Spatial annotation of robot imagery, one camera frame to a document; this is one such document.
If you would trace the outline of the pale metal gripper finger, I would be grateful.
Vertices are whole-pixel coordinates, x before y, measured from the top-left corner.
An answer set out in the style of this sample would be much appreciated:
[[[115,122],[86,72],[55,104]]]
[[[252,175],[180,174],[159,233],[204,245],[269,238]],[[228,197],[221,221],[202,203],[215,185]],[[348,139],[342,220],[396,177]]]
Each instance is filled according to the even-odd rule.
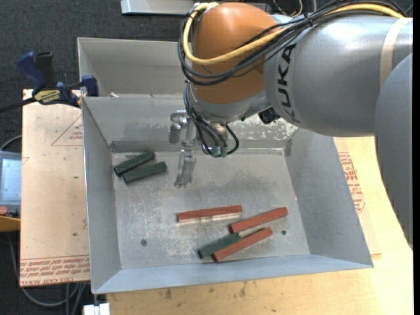
[[[185,150],[180,151],[179,159],[178,159],[178,170],[177,170],[177,177],[175,180],[175,186],[180,188],[186,184],[186,179],[184,175],[184,163],[185,163]]]
[[[185,150],[184,151],[184,165],[183,165],[183,177],[184,177],[185,184],[192,182],[195,165],[196,165],[196,158],[194,156],[193,151]]]

